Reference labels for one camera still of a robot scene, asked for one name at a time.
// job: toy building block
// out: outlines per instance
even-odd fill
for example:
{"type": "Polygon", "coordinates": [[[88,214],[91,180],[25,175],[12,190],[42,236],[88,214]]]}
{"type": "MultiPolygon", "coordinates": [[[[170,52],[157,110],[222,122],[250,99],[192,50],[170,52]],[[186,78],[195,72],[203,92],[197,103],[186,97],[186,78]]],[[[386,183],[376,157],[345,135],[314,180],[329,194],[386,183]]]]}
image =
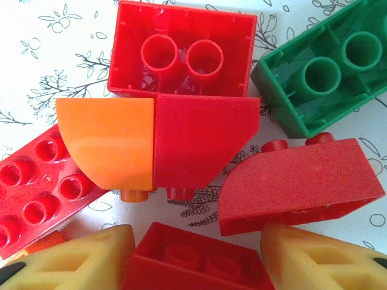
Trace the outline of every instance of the toy building block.
{"type": "Polygon", "coordinates": [[[122,0],[108,89],[124,97],[246,96],[256,20],[122,0]]]}
{"type": "Polygon", "coordinates": [[[127,290],[274,290],[258,253],[154,222],[133,252],[127,290]]]}
{"type": "Polygon", "coordinates": [[[356,139],[321,133],[305,144],[272,141],[234,168],[219,199],[223,236],[341,218],[385,195],[356,139]]]}
{"type": "Polygon", "coordinates": [[[23,249],[106,192],[79,170],[53,126],[0,162],[0,256],[23,249]]]}
{"type": "Polygon", "coordinates": [[[268,224],[261,251],[277,290],[387,289],[387,255],[372,249],[268,224]]]}
{"type": "Polygon", "coordinates": [[[15,255],[12,258],[11,262],[17,259],[23,258],[25,256],[28,256],[30,254],[42,251],[44,249],[51,248],[53,246],[56,246],[64,242],[66,242],[66,240],[63,238],[63,236],[58,231],[53,231],[47,236],[37,240],[32,245],[29,245],[26,248],[24,248],[22,251],[20,251],[17,255],[15,255]]]}
{"type": "Polygon", "coordinates": [[[154,182],[168,197],[194,196],[254,137],[259,99],[159,95],[156,99],[154,182]]]}
{"type": "Polygon", "coordinates": [[[0,269],[2,290],[121,290],[134,250],[130,225],[56,245],[0,269]]]}
{"type": "Polygon", "coordinates": [[[63,141],[90,180],[137,198],[127,201],[148,198],[153,189],[154,99],[59,98],[56,111],[63,141]]]}
{"type": "Polygon", "coordinates": [[[157,187],[192,199],[259,127],[258,98],[59,98],[56,110],[75,163],[99,187],[121,189],[126,202],[147,200],[157,187]]]}
{"type": "Polygon", "coordinates": [[[387,90],[387,5],[358,0],[264,56],[251,78],[289,138],[311,138],[387,90]]]}

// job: orange building block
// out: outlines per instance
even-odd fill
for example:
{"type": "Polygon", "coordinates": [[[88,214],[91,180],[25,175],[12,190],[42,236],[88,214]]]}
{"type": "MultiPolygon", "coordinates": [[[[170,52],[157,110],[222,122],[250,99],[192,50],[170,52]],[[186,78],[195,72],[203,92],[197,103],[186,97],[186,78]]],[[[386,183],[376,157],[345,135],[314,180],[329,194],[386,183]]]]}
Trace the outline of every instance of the orange building block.
{"type": "Polygon", "coordinates": [[[132,191],[135,201],[148,198],[153,188],[153,98],[59,98],[56,111],[71,157],[92,182],[102,189],[132,191]]]}
{"type": "Polygon", "coordinates": [[[11,261],[42,251],[47,248],[51,248],[64,242],[66,242],[65,238],[62,237],[62,235],[58,231],[53,231],[51,234],[48,234],[47,236],[41,238],[40,240],[37,240],[35,243],[21,250],[16,256],[14,256],[14,258],[11,259],[11,261]]]}

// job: green duplo brick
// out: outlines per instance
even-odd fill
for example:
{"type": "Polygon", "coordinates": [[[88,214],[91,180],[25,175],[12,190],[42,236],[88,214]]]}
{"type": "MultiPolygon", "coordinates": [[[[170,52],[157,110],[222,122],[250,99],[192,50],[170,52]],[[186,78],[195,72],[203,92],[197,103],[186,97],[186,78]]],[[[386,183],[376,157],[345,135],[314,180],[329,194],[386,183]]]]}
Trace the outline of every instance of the green duplo brick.
{"type": "Polygon", "coordinates": [[[289,138],[387,91],[387,0],[357,0],[264,56],[251,78],[289,138]]]}

